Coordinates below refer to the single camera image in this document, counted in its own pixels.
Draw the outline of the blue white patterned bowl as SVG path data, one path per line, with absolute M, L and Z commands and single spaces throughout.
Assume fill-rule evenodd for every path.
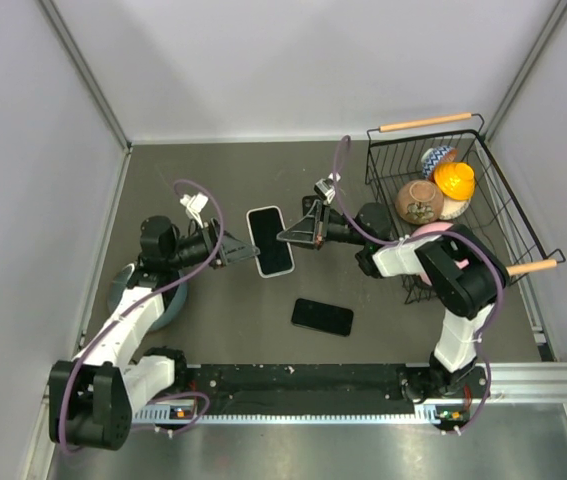
M 436 167 L 445 162 L 454 162 L 458 150 L 449 145 L 441 145 L 428 149 L 421 157 L 421 172 L 424 178 L 432 177 Z

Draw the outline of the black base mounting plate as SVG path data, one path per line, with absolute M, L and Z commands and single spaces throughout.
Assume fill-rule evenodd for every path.
M 152 401 L 207 395 L 207 414 L 365 415 L 411 413 L 434 399 L 467 402 L 467 377 L 446 385 L 442 373 L 406 364 L 203 364 L 179 367 L 176 384 Z

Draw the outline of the grey blue bowl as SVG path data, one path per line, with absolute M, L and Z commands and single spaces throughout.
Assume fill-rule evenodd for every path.
M 112 314 L 116 310 L 121 303 L 121 298 L 126 289 L 132 288 L 133 286 L 159 288 L 177 280 L 183 275 L 184 273 L 181 271 L 162 274 L 148 273 L 136 263 L 130 263 L 126 265 L 111 282 L 107 297 L 108 312 Z M 157 331 L 169 325 L 184 307 L 187 296 L 187 282 L 182 282 L 170 291 L 164 292 L 162 294 L 164 312 L 152 324 L 149 328 L 149 332 Z

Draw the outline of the brown ceramic bowl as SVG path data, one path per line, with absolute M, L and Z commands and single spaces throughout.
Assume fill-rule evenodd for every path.
M 443 204 L 442 191 L 428 180 L 412 180 L 406 183 L 395 199 L 399 217 L 412 225 L 437 221 L 441 216 Z

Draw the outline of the pink plate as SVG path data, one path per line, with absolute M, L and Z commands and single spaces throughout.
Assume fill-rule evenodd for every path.
M 426 233 L 432 233 L 432 232 L 437 232 L 437 231 L 446 231 L 449 230 L 450 228 L 452 228 L 454 226 L 453 223 L 450 222 L 443 222 L 443 221 L 437 221 L 437 222 L 432 222 L 423 226 L 420 226 L 419 228 L 417 228 L 412 236 L 419 236 L 419 235 L 423 235 Z M 456 265 L 460 268 L 460 269 L 464 269 L 465 267 L 467 267 L 469 265 L 469 261 L 467 259 L 463 259 L 460 261 L 456 261 Z M 430 279 L 428 277 L 428 275 L 426 273 L 421 273 L 419 275 L 421 281 L 426 285 L 426 286 L 431 286 L 431 282 Z

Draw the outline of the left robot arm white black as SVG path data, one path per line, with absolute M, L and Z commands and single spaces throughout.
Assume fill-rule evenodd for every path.
M 235 238 L 213 219 L 187 236 L 166 216 L 140 227 L 140 253 L 112 285 L 110 316 L 71 360 L 51 368 L 49 438 L 64 447 L 118 450 L 134 415 L 157 394 L 179 396 L 189 387 L 184 354 L 153 347 L 132 360 L 145 336 L 182 311 L 188 281 L 207 266 L 227 267 L 257 257 L 251 243 Z

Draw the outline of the black phone case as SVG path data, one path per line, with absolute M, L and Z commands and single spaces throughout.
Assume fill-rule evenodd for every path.
M 307 195 L 302 198 L 302 214 L 307 215 L 308 212 L 312 209 L 312 206 L 315 201 L 319 199 L 316 195 Z

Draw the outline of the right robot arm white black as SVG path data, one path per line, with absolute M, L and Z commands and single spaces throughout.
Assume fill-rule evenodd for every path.
M 366 203 L 350 218 L 315 200 L 301 220 L 276 238 L 313 250 L 327 242 L 357 245 L 359 268 L 376 279 L 426 275 L 444 307 L 442 330 L 428 367 L 403 374 L 403 395 L 412 402 L 453 395 L 476 365 L 482 332 L 501 305 L 509 275 L 463 225 L 400 240 L 391 239 L 392 228 L 380 203 Z

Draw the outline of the aluminium frame rail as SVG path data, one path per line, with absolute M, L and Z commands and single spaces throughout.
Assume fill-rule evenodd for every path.
M 117 367 L 60 361 L 50 436 L 116 449 L 131 429 L 201 424 L 429 424 L 456 433 L 481 407 L 567 403 L 567 363 L 477 365 L 450 380 L 426 365 L 204 364 L 160 352 Z

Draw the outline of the white ceramic bowl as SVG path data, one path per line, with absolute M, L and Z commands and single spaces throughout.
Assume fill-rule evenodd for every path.
M 455 200 L 448 196 L 445 196 L 439 220 L 450 222 L 460 217 L 469 208 L 470 203 L 470 199 Z

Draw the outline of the black smartphone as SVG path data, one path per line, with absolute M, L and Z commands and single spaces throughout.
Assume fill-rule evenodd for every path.
M 353 319 L 351 309 L 299 298 L 293 308 L 291 323 L 313 331 L 348 337 Z

